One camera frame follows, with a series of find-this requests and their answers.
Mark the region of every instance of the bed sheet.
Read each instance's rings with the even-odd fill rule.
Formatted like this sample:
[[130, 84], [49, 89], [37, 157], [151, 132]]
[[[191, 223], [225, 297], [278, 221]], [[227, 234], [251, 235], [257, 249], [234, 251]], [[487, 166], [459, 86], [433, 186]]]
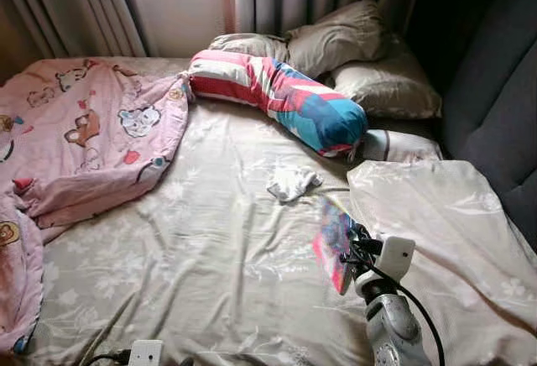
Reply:
[[[73, 364], [149, 338], [164, 341], [162, 364], [371, 363], [364, 302], [335, 292], [311, 245], [321, 197], [345, 205], [349, 166], [256, 108], [199, 100], [189, 111], [159, 186], [45, 247], [43, 308], [21, 363]], [[265, 190], [279, 165], [307, 165], [324, 183], [280, 204]]]

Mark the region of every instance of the upholstered headboard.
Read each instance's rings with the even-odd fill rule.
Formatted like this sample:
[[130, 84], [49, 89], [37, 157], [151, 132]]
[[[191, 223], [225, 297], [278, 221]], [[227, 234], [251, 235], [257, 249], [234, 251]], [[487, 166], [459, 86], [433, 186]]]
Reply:
[[537, 252], [536, 84], [537, 0], [496, 0], [445, 96], [442, 133]]

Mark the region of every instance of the electrical outlet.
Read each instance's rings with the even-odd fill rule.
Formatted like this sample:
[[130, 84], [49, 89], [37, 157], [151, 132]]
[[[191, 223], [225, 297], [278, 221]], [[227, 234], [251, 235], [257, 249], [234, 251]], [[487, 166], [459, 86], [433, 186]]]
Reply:
[[134, 341], [128, 366], [160, 366], [160, 354], [164, 343], [158, 339]]

